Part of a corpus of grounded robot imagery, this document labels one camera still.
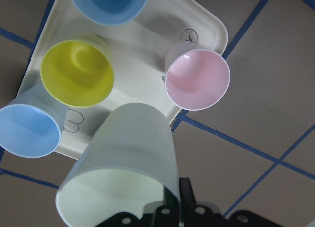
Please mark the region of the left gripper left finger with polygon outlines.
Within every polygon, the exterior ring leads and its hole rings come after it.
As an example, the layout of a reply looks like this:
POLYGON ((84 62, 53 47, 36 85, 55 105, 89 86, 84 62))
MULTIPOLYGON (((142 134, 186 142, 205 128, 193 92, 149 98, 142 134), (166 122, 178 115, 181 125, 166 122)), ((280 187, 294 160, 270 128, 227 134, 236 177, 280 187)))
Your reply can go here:
POLYGON ((164 187, 163 200, 145 205, 141 227, 179 227, 180 207, 176 197, 164 187))

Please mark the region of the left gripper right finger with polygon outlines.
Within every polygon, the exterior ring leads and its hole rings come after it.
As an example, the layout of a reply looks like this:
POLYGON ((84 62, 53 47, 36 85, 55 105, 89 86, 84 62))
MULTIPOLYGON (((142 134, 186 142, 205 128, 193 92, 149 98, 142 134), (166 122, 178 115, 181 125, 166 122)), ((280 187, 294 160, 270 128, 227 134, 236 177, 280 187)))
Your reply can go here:
POLYGON ((179 190, 182 210, 189 210, 193 205, 196 205, 196 199, 189 178, 179 178, 179 190))

